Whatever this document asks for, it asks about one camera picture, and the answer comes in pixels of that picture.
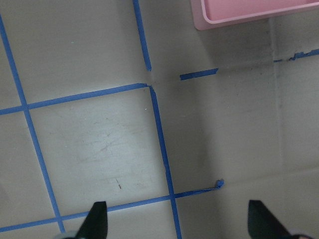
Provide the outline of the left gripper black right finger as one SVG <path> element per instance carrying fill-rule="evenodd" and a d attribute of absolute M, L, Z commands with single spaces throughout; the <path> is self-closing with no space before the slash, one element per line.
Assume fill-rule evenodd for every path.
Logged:
<path fill-rule="evenodd" d="M 252 239 L 288 239 L 292 236 L 260 200 L 249 201 L 247 223 Z"/>

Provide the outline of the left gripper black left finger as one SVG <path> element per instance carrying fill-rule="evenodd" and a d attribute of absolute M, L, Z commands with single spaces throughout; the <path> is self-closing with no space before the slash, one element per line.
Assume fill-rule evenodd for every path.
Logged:
<path fill-rule="evenodd" d="M 76 234 L 77 239 L 106 239 L 108 234 L 107 204 L 95 202 Z"/>

